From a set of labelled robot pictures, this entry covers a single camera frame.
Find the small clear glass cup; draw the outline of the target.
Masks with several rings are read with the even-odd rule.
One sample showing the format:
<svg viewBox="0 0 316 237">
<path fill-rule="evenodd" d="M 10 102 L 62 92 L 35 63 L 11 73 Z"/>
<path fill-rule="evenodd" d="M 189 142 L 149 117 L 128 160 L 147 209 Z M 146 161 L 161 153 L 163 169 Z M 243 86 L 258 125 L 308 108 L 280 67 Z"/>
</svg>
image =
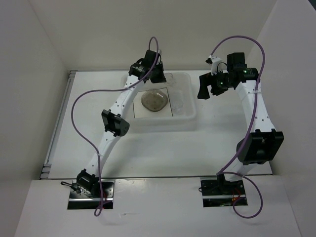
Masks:
<svg viewBox="0 0 316 237">
<path fill-rule="evenodd" d="M 176 85 L 176 79 L 173 73 L 165 73 L 164 76 L 166 78 L 166 82 L 164 84 L 166 84 L 169 87 L 174 87 Z"/>
<path fill-rule="evenodd" d="M 182 114 L 184 105 L 182 93 L 180 93 L 179 91 L 172 91 L 170 93 L 170 103 L 174 114 Z"/>
</svg>

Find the clear glass dish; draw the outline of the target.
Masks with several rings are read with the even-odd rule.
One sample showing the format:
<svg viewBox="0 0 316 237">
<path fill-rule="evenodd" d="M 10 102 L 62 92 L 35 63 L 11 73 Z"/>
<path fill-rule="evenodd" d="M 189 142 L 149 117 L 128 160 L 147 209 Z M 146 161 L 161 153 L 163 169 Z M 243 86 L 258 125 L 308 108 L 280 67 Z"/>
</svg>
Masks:
<svg viewBox="0 0 316 237">
<path fill-rule="evenodd" d="M 151 112 L 161 111 L 168 103 L 167 100 L 158 100 L 155 98 L 141 99 L 142 105 Z"/>
<path fill-rule="evenodd" d="M 151 112 L 161 111 L 167 103 L 168 97 L 161 90 L 149 90 L 141 96 L 141 104 Z"/>
</svg>

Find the translucent white plastic bin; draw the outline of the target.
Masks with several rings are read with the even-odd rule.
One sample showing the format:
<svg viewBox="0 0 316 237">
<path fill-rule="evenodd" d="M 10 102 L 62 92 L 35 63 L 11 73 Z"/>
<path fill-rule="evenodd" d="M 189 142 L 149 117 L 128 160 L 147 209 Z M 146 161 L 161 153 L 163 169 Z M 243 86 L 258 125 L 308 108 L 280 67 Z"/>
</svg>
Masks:
<svg viewBox="0 0 316 237">
<path fill-rule="evenodd" d="M 135 118 L 132 103 L 126 115 L 126 120 L 130 123 L 131 132 L 149 133 L 193 130 L 196 124 L 197 110 L 193 96 L 191 77 L 185 72 L 170 71 L 167 73 L 173 73 L 176 79 L 176 85 L 174 87 L 169 87 L 164 83 L 153 84 L 148 81 L 139 92 L 166 87 L 170 101 L 170 93 L 172 91 L 179 91 L 182 93 L 184 103 L 182 114 L 176 115 L 172 112 L 172 116 L 166 118 Z"/>
</svg>

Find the square white black-rimmed plate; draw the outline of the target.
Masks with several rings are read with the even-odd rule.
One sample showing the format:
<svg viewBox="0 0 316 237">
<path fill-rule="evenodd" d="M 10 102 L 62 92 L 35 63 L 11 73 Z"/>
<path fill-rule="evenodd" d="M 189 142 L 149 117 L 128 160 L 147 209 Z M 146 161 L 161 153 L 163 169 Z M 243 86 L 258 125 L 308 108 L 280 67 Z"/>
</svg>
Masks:
<svg viewBox="0 0 316 237">
<path fill-rule="evenodd" d="M 146 91 L 141 91 L 138 92 L 136 95 L 134 101 L 133 101 L 133 112 L 134 112 L 134 117 L 136 119 L 153 119 L 153 118 L 166 118 L 166 117 L 171 117 L 172 116 L 172 109 L 171 109 L 171 104 L 169 101 L 169 94 L 167 88 L 159 88 L 157 90 L 161 90 L 164 92 L 167 97 L 168 97 L 168 103 L 167 105 L 159 112 L 151 112 L 147 110 L 142 104 L 141 104 L 141 96 L 146 92 Z"/>
</svg>

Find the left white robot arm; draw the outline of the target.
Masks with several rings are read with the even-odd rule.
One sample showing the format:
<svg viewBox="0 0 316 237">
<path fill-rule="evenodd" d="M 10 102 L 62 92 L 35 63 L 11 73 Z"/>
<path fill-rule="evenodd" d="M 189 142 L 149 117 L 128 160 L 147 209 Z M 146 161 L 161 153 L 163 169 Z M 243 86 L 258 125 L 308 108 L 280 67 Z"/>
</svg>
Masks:
<svg viewBox="0 0 316 237">
<path fill-rule="evenodd" d="M 140 59 L 131 65 L 125 86 L 121 89 L 96 89 L 81 94 L 74 101 L 71 108 L 71 122 L 76 133 L 95 150 L 91 161 L 77 175 L 77 190 L 87 197 L 101 197 L 103 187 L 101 182 L 102 169 L 117 141 L 125 136 L 130 128 L 130 123 L 125 120 L 127 110 L 131 106 L 135 96 L 145 85 L 146 81 L 153 83 L 166 82 L 162 62 L 155 63 L 149 68 L 145 59 Z M 75 125 L 75 105 L 83 96 L 94 92 L 119 92 L 118 98 L 109 109 L 101 112 L 104 125 L 104 133 L 98 146 L 86 138 Z"/>
</svg>

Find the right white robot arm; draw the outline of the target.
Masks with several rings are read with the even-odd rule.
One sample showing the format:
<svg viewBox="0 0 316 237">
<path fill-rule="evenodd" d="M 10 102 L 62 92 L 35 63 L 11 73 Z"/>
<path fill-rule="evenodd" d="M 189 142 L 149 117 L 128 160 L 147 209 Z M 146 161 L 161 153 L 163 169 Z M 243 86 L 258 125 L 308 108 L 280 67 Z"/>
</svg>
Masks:
<svg viewBox="0 0 316 237">
<path fill-rule="evenodd" d="M 268 115 L 257 76 L 245 78 L 237 73 L 207 73 L 199 76 L 198 99 L 209 99 L 233 88 L 241 101 L 247 124 L 245 137 L 237 144 L 236 154 L 218 173 L 218 192 L 229 193 L 251 169 L 274 159 L 283 132 L 276 130 Z"/>
</svg>

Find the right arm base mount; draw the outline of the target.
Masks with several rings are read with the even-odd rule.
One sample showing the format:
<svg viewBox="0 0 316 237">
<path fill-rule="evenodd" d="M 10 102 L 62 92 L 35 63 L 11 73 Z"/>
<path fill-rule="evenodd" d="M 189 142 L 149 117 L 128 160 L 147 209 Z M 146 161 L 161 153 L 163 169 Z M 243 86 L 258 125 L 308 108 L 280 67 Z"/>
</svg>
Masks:
<svg viewBox="0 0 316 237">
<path fill-rule="evenodd" d="M 247 206 L 246 192 L 241 180 L 228 182 L 224 176 L 200 179 L 198 191 L 202 195 L 203 207 Z"/>
</svg>

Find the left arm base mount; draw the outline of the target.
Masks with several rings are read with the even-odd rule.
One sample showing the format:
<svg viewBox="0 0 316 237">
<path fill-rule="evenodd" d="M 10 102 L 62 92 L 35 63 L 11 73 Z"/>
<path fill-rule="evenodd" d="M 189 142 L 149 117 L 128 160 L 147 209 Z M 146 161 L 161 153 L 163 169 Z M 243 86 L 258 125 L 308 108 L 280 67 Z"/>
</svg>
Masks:
<svg viewBox="0 0 316 237">
<path fill-rule="evenodd" d="M 80 187 L 75 180 L 72 180 L 70 183 L 61 181 L 60 184 L 70 188 L 68 210 L 95 209 L 101 203 L 99 185 L 97 185 L 95 191 L 90 192 Z M 103 209 L 113 209 L 115 182 L 102 179 L 102 187 L 104 197 Z"/>
</svg>

